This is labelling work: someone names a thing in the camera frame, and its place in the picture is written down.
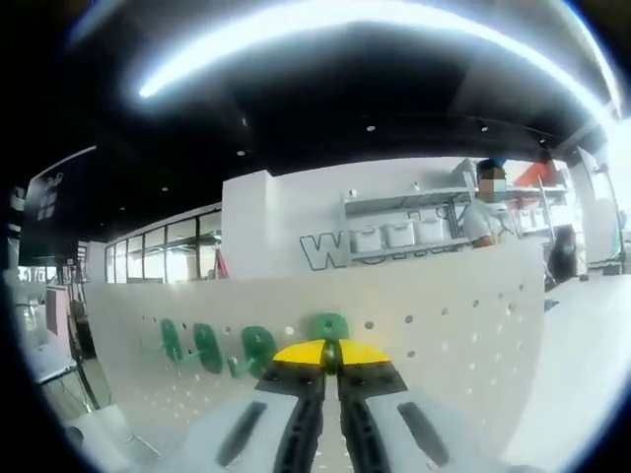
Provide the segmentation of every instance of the white counter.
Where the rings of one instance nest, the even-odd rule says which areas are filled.
[[[560,304],[545,314],[530,400],[505,459],[554,472],[590,452],[621,400],[631,367],[631,276],[575,279],[546,297]]]

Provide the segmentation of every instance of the black ceiling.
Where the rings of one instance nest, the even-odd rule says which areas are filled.
[[[84,14],[88,27],[72,41],[67,26],[90,9],[81,0],[66,3],[67,18],[56,25],[41,6],[21,17],[27,27],[16,37],[29,54],[14,51],[21,74],[8,130],[24,157],[16,177],[22,185],[98,146],[99,172],[82,196],[95,211],[83,217],[81,238],[109,239],[215,203],[224,180],[257,169],[403,156],[536,160],[590,119],[567,92],[499,47],[376,25],[253,47],[141,100],[142,79],[175,44],[269,2],[112,1],[91,28],[90,11]],[[452,7],[534,41],[607,102],[595,65],[563,24],[525,3],[535,2],[513,10],[494,0]]]

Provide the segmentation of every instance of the ceiling light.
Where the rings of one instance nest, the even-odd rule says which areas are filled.
[[[615,120],[590,91],[531,47],[454,13],[417,3],[385,0],[300,2],[263,10],[195,38],[145,82],[139,95],[150,97],[187,75],[255,44],[291,34],[361,22],[456,31],[497,44],[526,60],[571,92],[607,135],[615,124]]]

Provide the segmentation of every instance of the white shelf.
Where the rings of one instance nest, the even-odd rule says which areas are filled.
[[[546,196],[557,198],[567,193],[565,187],[544,187]],[[518,198],[539,198],[538,187],[511,187],[506,191],[506,200]],[[466,187],[443,187],[439,189],[421,190],[404,195],[383,195],[372,198],[346,198],[344,213],[346,217],[358,217],[369,214],[380,214],[395,211],[414,210],[420,207],[468,203],[469,193]]]
[[[375,251],[363,251],[360,253],[351,253],[351,260],[367,258],[380,258],[392,256],[394,254],[413,253],[415,251],[427,251],[429,249],[450,248],[454,246],[466,245],[469,243],[467,238],[449,239],[446,241],[437,241],[436,243],[414,244],[411,246],[400,246],[397,248],[383,248]]]

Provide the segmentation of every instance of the white shirt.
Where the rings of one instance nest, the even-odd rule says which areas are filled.
[[[462,213],[464,234],[469,242],[491,237],[495,243],[517,239],[515,222],[505,203],[487,204],[474,198]]]

